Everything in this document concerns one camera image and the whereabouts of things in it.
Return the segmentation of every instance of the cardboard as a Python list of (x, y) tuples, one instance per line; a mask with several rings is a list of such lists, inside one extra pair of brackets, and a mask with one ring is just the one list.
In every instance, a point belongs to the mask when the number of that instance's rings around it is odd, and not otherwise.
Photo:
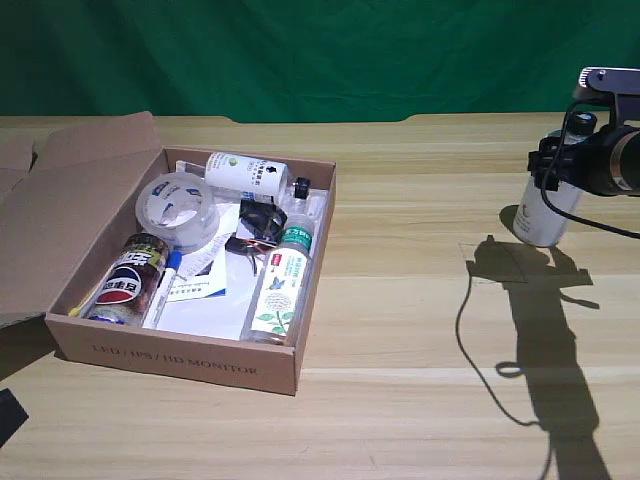
[(20, 135), (0, 145), (0, 203), (29, 173), (33, 140)]
[[(0, 145), (0, 204), (27, 177), (32, 161), (33, 140), (28, 135), (20, 135)], [(5, 231), (0, 228), (0, 238), (3, 239), (3, 245), (5, 234)], [(38, 316), (38, 312), (10, 315), (3, 314), (0, 308), (0, 328), (8, 327), (34, 316)]]
[(28, 178), (0, 204), (0, 318), (45, 313), (71, 361), (293, 395), (311, 321), (335, 198), (335, 164), (286, 162), (328, 191), (317, 232), (304, 318), (292, 345), (273, 346), (146, 330), (68, 317), (139, 231), (134, 206), (176, 160), (204, 165), (211, 150), (162, 148), (149, 113), (56, 132)]

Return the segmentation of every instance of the white bottle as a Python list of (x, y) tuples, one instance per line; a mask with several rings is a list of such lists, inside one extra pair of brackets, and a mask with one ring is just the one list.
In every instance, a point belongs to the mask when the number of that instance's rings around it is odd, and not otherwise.
[(309, 181), (299, 177), (294, 188), (282, 240), (265, 259), (240, 334), (242, 341), (292, 345), (297, 335), (315, 223), (307, 215)]
[(281, 206), (293, 182), (286, 164), (232, 153), (215, 152), (207, 161), (205, 182), (214, 196), (254, 200)]
[[(574, 113), (567, 122), (565, 145), (573, 145), (586, 140), (593, 133), (597, 119), (587, 112)], [(560, 130), (551, 132), (549, 137), (559, 137)], [(560, 181), (558, 190), (547, 190), (547, 197), (559, 209), (572, 213), (582, 190), (570, 183)], [(542, 200), (540, 189), (535, 186), (534, 175), (530, 175), (522, 200), (513, 220), (513, 232), (525, 243), (536, 247), (556, 245), (567, 230), (568, 219), (553, 212)]]

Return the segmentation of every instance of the packing tape roll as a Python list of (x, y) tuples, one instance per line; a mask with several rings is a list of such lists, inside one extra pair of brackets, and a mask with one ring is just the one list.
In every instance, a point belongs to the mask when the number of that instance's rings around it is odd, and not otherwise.
[(218, 230), (211, 188), (192, 173), (167, 173), (150, 182), (138, 196), (136, 217), (146, 232), (183, 254), (209, 243)]

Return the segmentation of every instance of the blue marker cap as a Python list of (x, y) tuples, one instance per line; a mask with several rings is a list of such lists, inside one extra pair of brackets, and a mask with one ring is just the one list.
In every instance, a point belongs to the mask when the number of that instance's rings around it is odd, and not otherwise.
[(173, 251), (169, 254), (169, 259), (167, 260), (167, 268), (173, 268), (174, 270), (178, 270), (180, 266), (180, 262), (182, 262), (182, 253), (178, 251)]

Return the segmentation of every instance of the green screen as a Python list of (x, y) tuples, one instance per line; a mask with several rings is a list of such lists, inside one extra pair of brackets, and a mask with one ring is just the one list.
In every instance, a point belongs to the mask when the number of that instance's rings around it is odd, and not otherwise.
[(640, 2), (5, 1), (0, 115), (395, 121), (564, 110), (640, 67)]

